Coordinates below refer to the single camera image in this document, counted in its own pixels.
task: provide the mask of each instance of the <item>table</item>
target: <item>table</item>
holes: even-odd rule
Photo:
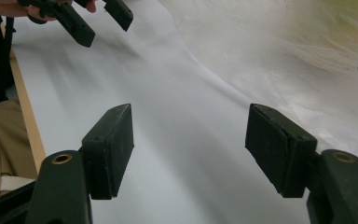
[[[277,107],[298,121],[321,140],[319,151],[358,155],[358,78],[329,77],[267,52],[271,45],[255,45],[247,49],[259,53],[244,52],[247,78],[233,85],[192,54],[160,2],[127,1],[135,17],[127,33],[102,4],[96,14],[81,13],[97,34],[90,49],[57,22],[26,19],[16,20],[13,42],[21,71],[16,83],[26,91],[19,95],[29,98],[21,105],[34,114],[32,121],[24,112],[31,143],[47,155],[79,149],[107,109],[132,104],[135,148],[118,197],[92,202],[94,222],[308,223],[307,193],[282,199],[244,148],[249,104]],[[36,163],[45,157],[34,155]]]

